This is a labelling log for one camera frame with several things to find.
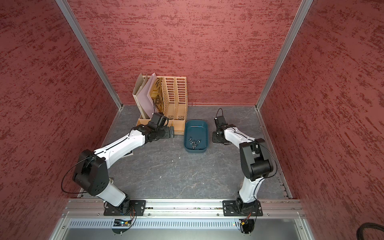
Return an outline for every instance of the gray stone surface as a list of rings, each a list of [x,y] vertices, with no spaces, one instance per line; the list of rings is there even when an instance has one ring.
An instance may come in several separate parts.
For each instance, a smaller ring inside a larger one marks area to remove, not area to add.
[[[202,119],[208,123],[210,142],[205,153],[187,153],[183,147],[184,136],[147,143],[109,169],[115,185],[133,198],[234,198],[244,175],[239,149],[234,145],[212,143],[218,108],[188,107],[188,119]],[[229,124],[251,137],[263,137],[254,108],[222,108]],[[108,143],[127,134],[139,116],[136,106],[125,106]],[[277,176],[264,180],[257,197],[284,198]]]

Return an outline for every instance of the blue plastic bin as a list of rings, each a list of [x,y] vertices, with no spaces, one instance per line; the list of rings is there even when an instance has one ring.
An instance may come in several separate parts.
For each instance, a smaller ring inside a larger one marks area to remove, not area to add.
[[[192,148],[192,141],[195,140],[197,146]],[[189,153],[203,153],[208,148],[208,124],[203,120],[189,120],[185,123],[184,130],[184,147]]]

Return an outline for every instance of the wire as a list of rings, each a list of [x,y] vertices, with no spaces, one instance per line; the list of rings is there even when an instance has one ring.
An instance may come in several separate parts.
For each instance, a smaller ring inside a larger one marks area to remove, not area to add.
[[[248,221],[249,217],[251,216],[251,213],[249,213],[248,217],[246,219],[241,220],[242,222]]]
[[[219,112],[220,109],[221,109],[221,115],[224,116],[223,109],[222,109],[222,108],[219,108],[219,109],[217,110],[216,117],[217,117],[217,114],[218,114],[218,112]]]
[[[91,158],[93,157],[93,155],[89,156],[89,157],[86,157],[84,158],[83,160],[79,161],[78,163],[76,163],[75,165],[73,165],[65,174],[64,174],[64,177],[63,179],[61,180],[61,190],[65,193],[68,193],[68,194],[81,194],[81,193],[85,193],[86,191],[84,192],[67,192],[66,190],[63,189],[63,183],[64,183],[64,178],[67,176],[67,174],[70,172],[70,170],[72,170],[72,168],[76,167],[77,164],[81,163],[82,161],[85,161],[87,160],[88,158]]]
[[[132,127],[131,129],[130,129],[130,131],[129,131],[129,133],[128,133],[128,138],[129,138],[129,135],[131,134],[131,131],[132,131],[132,129],[134,129],[135,127]]]
[[[133,217],[135,217],[135,213],[136,213],[136,211],[135,211],[135,209],[132,207],[132,209],[133,209]],[[128,229],[130,229],[135,223],[136,223],[136,219],[137,219],[137,214],[136,214],[136,218],[135,218],[135,220],[134,220],[134,222],[131,222],[131,225],[129,226],[129,228]]]
[[[364,233],[364,229],[366,229],[366,228],[373,228],[373,229],[377,229],[377,230],[384,232],[384,226],[377,224],[377,223],[366,222],[366,223],[363,223],[358,228],[358,230],[356,231],[356,237],[358,240],[364,240],[364,234],[363,233]]]
[[[152,101],[152,103],[153,103],[153,111],[154,111],[155,113],[157,113],[157,110],[155,109],[155,102]]]

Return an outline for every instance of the black mounting plate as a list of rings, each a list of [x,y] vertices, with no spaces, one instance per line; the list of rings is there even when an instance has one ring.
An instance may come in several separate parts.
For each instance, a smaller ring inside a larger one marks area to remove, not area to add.
[[[222,143],[222,144],[225,144],[225,145],[231,144],[230,141],[226,140],[223,136],[217,134],[216,131],[212,132],[212,142],[213,143]]]
[[[263,216],[263,210],[261,209],[260,202],[255,200],[257,204],[251,210],[251,217],[260,217]],[[223,212],[224,216],[239,216],[241,215],[237,210],[235,210],[236,201],[235,200],[224,200],[223,201]]]
[[[133,207],[135,209],[137,216],[143,216],[144,210],[145,210],[145,200],[130,200],[123,203],[123,211],[120,211],[118,208],[110,204],[109,202],[106,203],[105,209],[104,209],[104,216],[119,216],[124,217],[125,215],[122,215],[121,212],[128,212],[130,207]]]
[[[129,205],[135,209],[137,216],[143,216],[146,203],[147,203],[147,201],[145,201],[145,200],[130,200],[129,201]]]

